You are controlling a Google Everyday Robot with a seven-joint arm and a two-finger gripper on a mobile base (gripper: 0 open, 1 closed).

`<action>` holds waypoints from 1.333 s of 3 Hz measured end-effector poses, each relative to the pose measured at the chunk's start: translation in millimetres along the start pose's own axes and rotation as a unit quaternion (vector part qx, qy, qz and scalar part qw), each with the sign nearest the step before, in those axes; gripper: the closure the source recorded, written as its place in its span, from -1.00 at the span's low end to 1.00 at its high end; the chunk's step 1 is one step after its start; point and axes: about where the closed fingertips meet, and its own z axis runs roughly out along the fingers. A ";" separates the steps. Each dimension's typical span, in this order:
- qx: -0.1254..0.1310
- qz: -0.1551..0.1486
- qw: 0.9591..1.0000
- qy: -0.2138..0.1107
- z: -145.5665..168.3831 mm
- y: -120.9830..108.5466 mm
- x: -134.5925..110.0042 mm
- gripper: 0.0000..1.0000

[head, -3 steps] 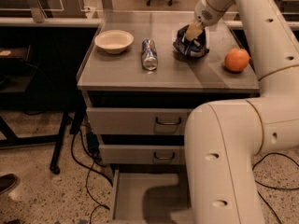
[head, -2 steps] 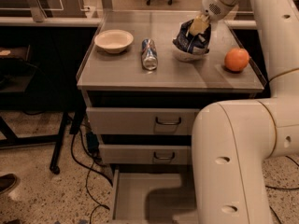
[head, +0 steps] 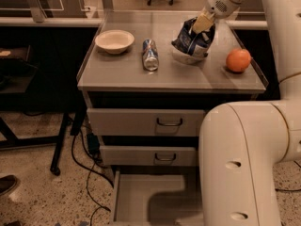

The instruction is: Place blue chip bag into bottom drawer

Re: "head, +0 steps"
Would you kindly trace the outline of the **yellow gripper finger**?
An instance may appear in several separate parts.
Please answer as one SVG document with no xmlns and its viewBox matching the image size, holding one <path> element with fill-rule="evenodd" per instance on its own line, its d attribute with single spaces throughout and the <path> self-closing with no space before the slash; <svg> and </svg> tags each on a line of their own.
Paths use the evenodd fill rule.
<svg viewBox="0 0 301 226">
<path fill-rule="evenodd" d="M 198 34 L 202 31 L 210 29 L 214 24 L 214 14 L 204 9 L 192 26 L 192 30 Z"/>
</svg>

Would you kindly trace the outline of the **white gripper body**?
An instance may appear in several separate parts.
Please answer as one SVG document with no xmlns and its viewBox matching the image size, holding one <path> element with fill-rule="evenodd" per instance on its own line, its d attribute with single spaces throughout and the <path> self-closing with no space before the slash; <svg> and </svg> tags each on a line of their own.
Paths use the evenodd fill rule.
<svg viewBox="0 0 301 226">
<path fill-rule="evenodd" d="M 240 7 L 240 0 L 207 0 L 205 8 L 215 18 L 226 18 Z"/>
</svg>

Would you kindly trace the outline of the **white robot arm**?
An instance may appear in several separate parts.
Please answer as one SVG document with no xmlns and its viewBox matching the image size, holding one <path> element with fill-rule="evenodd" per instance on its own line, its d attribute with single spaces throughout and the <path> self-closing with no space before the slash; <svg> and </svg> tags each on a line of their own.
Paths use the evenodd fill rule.
<svg viewBox="0 0 301 226">
<path fill-rule="evenodd" d="M 262 5 L 280 97 L 206 115 L 198 149 L 204 226 L 281 226 L 273 166 L 300 156 L 301 0 Z"/>
</svg>

